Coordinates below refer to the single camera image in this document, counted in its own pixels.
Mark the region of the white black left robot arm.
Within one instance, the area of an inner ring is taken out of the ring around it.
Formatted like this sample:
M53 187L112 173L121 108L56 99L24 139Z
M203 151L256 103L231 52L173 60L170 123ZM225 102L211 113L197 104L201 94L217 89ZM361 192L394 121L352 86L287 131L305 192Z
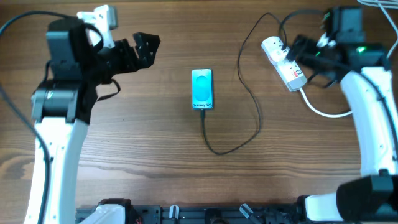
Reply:
M158 35L138 32L135 46L113 40L105 22L71 17L49 24L46 39L53 78L32 95L36 136L34 172L26 223L73 223L78 163L100 100L99 85L114 76L149 68L160 45Z

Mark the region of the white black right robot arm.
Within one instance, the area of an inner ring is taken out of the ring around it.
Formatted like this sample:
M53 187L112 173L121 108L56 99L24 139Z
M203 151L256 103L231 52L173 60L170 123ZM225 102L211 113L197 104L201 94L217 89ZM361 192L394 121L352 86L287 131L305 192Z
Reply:
M302 35L287 58L339 83L354 119L360 178L335 192L303 197L310 222L394 222L397 220L397 107L391 64L381 44L367 43L360 7L333 7L323 12L324 36Z

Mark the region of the blue screen Galaxy smartphone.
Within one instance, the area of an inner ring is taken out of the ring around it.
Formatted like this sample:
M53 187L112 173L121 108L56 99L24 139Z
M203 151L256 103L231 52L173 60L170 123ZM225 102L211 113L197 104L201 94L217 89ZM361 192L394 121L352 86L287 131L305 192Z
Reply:
M192 70L192 108L194 110L213 108L212 69Z

